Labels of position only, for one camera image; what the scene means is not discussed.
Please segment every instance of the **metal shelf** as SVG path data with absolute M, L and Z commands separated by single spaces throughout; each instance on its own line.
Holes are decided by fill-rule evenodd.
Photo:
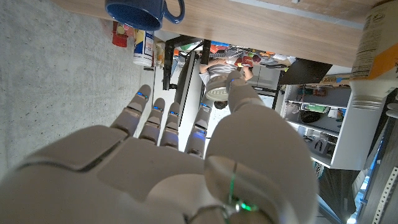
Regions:
M 336 132 L 336 131 L 331 131 L 331 130 L 326 129 L 326 128 L 319 128 L 319 127 L 316 127 L 316 126 L 312 126 L 311 124 L 305 124 L 305 123 L 301 123 L 299 121 L 289 121 L 289 120 L 286 120 L 286 121 L 289 122 L 289 123 L 292 123 L 292 124 L 297 124 L 297 125 L 303 126 L 304 128 L 309 128 L 309 129 L 312 129 L 312 130 L 320 131 L 320 132 L 329 134 L 329 135 L 337 137 L 337 138 L 338 138 L 338 135 L 339 135 L 339 133 Z
M 301 101 L 295 101 L 295 100 L 287 100 L 290 103 L 305 103 L 305 104 L 312 104 L 312 105 L 318 105 L 318 106 L 329 106 L 329 107 L 335 107 L 335 108 L 341 108 L 341 109 L 347 109 L 346 106 L 338 106 L 338 105 L 328 105 L 328 104 L 323 104 L 323 103 L 312 103 L 312 102 L 301 102 Z

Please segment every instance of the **label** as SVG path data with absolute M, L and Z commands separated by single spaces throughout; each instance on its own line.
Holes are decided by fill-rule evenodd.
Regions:
M 144 30 L 137 30 L 136 32 L 136 46 L 134 48 L 134 54 L 142 54 L 142 48 L 144 47 Z
M 398 1 L 372 9 L 351 71 L 351 79 L 398 77 Z
M 146 32 L 145 34 L 145 54 L 148 56 L 153 56 L 153 47 L 154 47 L 154 35 L 152 32 Z

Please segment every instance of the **wooden tabletop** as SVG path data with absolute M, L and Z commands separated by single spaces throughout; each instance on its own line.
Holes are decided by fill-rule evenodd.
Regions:
M 77 13 L 111 19 L 104 0 L 52 0 Z M 340 21 L 361 25 L 371 6 L 378 0 L 250 0 L 281 5 L 315 16 L 328 16 L 326 22 L 295 13 L 280 12 L 229 0 L 185 0 L 185 18 L 180 24 L 164 19 L 163 30 L 178 34 L 242 45 L 278 54 L 351 67 L 361 38 L 361 29 L 344 26 Z M 172 14 L 179 14 L 177 0 L 167 0 Z

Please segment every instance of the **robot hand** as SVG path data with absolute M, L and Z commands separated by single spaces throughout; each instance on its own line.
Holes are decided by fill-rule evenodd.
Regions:
M 0 182 L 2 223 L 313 223 L 317 179 L 300 136 L 266 108 L 238 72 L 227 81 L 231 115 L 205 152 L 203 102 L 185 152 L 179 105 L 161 140 L 164 100 L 132 135 L 144 85 L 111 127 L 81 129 L 33 153 Z

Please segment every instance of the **blue mug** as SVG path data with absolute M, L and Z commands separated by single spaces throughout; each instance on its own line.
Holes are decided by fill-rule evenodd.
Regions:
M 185 15 L 184 0 L 178 0 L 180 15 L 175 17 L 167 9 L 165 0 L 105 0 L 106 12 L 117 21 L 141 30 L 162 28 L 163 16 L 178 24 Z

